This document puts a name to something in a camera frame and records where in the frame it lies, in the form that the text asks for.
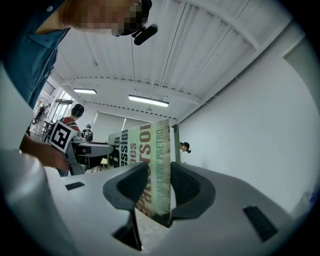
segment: hand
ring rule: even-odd
[[[39,159],[43,166],[69,171],[69,165],[64,153],[48,143],[38,143],[34,156]]]
[[[28,135],[24,135],[20,149],[22,152],[38,158],[43,166],[69,171],[69,165],[64,153],[50,144],[36,142]]]

